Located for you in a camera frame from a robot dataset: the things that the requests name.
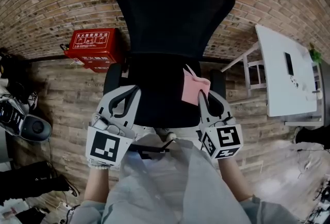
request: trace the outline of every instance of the pink cloth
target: pink cloth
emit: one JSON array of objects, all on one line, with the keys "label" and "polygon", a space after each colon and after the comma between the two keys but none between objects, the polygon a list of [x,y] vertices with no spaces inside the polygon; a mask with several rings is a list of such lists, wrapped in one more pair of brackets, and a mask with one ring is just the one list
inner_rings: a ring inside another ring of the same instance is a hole
[{"label": "pink cloth", "polygon": [[211,82],[206,78],[196,76],[195,72],[188,65],[186,66],[190,72],[184,69],[185,84],[181,99],[182,101],[198,106],[199,91],[202,90],[207,97],[208,92],[210,91]]}]

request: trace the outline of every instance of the gray shirt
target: gray shirt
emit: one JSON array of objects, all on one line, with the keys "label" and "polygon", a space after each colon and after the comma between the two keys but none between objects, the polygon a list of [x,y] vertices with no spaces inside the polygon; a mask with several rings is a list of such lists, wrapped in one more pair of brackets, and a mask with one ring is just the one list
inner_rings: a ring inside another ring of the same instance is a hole
[{"label": "gray shirt", "polygon": [[153,160],[128,152],[120,180],[107,202],[85,201],[71,224],[296,224],[279,204],[252,200],[239,203],[207,154],[190,141]]}]

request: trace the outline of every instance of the black office chair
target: black office chair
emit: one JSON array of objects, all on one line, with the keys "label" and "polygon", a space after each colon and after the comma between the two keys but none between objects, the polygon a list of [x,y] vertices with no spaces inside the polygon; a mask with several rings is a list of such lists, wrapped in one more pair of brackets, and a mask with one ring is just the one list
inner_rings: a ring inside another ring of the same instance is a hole
[{"label": "black office chair", "polygon": [[[129,75],[142,95],[135,124],[183,128],[200,122],[197,106],[181,100],[189,65],[201,76],[199,60],[211,35],[228,15],[235,0],[117,0],[131,42]],[[107,73],[104,94],[122,85],[121,66]],[[224,76],[211,75],[211,89],[225,97]]]}]

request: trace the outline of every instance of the potted plant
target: potted plant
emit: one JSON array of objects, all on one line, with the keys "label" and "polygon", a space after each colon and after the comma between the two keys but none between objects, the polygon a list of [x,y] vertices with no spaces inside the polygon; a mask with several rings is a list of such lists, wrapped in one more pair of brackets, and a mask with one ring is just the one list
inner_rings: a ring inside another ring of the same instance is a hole
[{"label": "potted plant", "polygon": [[310,46],[309,54],[311,59],[313,60],[314,63],[320,64],[322,59],[321,53],[315,50],[315,47],[312,43],[309,43],[309,46]]}]

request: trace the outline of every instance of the fire extinguisher box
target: fire extinguisher box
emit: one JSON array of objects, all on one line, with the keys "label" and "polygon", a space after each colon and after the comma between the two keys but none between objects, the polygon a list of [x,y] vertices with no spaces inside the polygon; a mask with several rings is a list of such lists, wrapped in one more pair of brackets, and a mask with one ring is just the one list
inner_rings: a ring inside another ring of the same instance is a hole
[{"label": "fire extinguisher box", "polygon": [[125,61],[115,28],[74,31],[69,49],[64,54],[97,73],[107,72],[112,63]]}]

